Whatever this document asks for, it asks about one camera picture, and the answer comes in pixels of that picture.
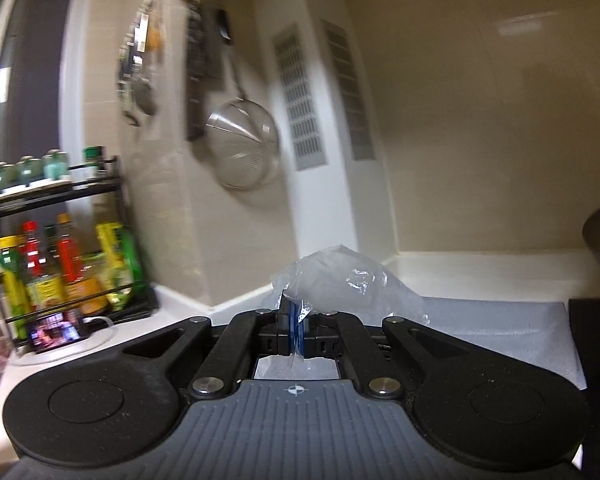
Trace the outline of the yellow seasoning packet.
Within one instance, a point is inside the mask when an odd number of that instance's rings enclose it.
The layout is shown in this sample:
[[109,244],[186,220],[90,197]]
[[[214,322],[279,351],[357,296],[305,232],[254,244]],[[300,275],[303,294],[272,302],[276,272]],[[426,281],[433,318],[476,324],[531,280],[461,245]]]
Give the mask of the yellow seasoning packet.
[[119,222],[99,223],[96,234],[104,254],[104,270],[100,274],[104,289],[116,289],[106,295],[114,311],[122,310],[132,292],[132,273],[125,261],[122,246],[123,226]]

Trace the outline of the hanging black utensil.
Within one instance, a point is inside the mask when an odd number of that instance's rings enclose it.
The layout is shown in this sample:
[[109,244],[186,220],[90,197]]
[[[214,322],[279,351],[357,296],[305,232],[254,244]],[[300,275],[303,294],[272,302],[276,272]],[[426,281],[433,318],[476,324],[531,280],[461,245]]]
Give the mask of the hanging black utensil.
[[204,134],[202,82],[222,74],[222,47],[233,43],[226,10],[217,2],[187,0],[185,45],[186,140],[194,142]]

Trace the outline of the smartphone with lit screen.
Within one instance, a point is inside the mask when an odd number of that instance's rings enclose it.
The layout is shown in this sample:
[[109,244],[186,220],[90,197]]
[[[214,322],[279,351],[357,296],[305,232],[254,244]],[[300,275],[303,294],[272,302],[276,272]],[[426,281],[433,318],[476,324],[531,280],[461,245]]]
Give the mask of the smartphone with lit screen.
[[27,324],[27,336],[35,353],[43,353],[74,344],[88,337],[82,313],[78,309],[56,312]]

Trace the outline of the hanging metal strainer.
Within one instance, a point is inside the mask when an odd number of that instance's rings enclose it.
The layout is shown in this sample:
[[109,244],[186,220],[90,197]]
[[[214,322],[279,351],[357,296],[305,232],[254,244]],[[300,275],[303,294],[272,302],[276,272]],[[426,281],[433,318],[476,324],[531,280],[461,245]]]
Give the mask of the hanging metal strainer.
[[232,49],[227,50],[226,57],[236,96],[211,113],[204,126],[204,138],[220,185],[252,191],[276,174],[279,133],[270,112],[248,98]]

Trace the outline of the left wall vent grille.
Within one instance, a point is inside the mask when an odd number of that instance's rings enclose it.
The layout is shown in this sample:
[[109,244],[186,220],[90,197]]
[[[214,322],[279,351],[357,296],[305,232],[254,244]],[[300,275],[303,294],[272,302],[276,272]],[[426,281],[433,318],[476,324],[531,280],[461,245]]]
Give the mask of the left wall vent grille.
[[294,23],[283,29],[272,43],[282,85],[294,166],[297,171],[323,166],[326,164],[326,155],[298,25]]

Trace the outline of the orange red sauce bottle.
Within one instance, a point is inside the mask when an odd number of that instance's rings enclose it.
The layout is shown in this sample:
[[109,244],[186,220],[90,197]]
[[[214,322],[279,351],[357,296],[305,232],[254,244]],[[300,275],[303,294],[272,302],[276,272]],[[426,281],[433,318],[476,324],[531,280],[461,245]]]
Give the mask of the orange red sauce bottle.
[[63,212],[57,216],[56,250],[62,275],[67,284],[84,278],[84,265],[80,248],[73,233],[70,214]]

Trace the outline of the clear plastic bag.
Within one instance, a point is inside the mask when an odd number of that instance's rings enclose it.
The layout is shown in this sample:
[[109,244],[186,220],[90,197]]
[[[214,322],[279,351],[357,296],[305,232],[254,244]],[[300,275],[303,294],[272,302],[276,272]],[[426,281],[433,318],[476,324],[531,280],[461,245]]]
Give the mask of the clear plastic bag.
[[257,379],[340,377],[334,358],[308,356],[309,338],[300,335],[299,330],[311,314],[351,313],[370,326],[379,326],[388,316],[429,323],[424,298],[382,264],[342,245],[314,252],[275,274],[272,290],[262,300],[261,307],[280,309],[285,299],[291,303],[286,325],[294,331],[290,355],[261,358],[254,372]]

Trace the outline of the red cap sauce bottle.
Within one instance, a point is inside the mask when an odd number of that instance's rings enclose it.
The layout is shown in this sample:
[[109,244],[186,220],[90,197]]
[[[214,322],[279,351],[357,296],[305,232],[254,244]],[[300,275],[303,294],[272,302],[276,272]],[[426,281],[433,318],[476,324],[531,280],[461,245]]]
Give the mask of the red cap sauce bottle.
[[23,223],[24,234],[24,264],[29,281],[42,278],[45,273],[46,259],[38,238],[38,224],[33,220]]

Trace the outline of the wall vent grille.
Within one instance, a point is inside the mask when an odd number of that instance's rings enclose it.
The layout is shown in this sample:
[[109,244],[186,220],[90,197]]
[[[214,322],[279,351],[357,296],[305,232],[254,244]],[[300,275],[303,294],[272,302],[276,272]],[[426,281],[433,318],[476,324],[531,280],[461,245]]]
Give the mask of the wall vent grille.
[[323,22],[323,27],[342,101],[352,158],[374,160],[372,134],[346,31],[328,21]]
[[294,166],[297,171],[323,166],[326,164],[326,155],[298,25],[294,23],[283,29],[272,43],[282,85]]

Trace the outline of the grey counter mat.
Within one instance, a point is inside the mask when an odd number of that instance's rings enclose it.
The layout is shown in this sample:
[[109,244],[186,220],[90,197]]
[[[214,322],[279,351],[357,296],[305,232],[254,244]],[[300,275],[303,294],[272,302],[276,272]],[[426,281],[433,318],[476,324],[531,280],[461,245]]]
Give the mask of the grey counter mat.
[[500,352],[586,388],[567,308],[561,302],[480,301],[425,297],[428,326]]

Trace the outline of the right wall vent grille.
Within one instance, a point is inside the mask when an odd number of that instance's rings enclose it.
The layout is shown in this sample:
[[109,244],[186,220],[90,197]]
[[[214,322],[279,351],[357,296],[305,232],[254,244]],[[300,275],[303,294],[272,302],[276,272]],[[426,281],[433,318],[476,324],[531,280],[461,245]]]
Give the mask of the right wall vent grille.
[[372,134],[346,31],[328,21],[323,22],[323,27],[342,101],[352,158],[374,160]]

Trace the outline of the yellow green bottle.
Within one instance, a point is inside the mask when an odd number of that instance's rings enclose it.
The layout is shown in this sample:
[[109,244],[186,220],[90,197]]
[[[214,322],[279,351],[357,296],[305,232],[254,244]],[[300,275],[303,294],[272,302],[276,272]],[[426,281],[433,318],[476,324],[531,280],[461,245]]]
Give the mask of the yellow green bottle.
[[19,316],[12,323],[18,339],[27,338],[26,320],[23,315],[30,312],[29,298],[26,286],[22,280],[22,253],[20,246],[23,238],[19,235],[0,237],[0,268],[3,275],[3,285],[11,316]]

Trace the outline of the green seasoning packet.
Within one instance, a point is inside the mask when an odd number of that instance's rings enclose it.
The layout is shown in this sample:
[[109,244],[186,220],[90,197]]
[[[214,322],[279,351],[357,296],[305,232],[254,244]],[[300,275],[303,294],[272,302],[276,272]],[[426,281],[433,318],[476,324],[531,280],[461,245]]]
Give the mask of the green seasoning packet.
[[122,226],[120,229],[120,242],[126,270],[131,275],[130,281],[134,283],[131,287],[130,296],[141,295],[145,290],[144,271],[140,264],[140,256],[135,246],[133,234],[126,226]]

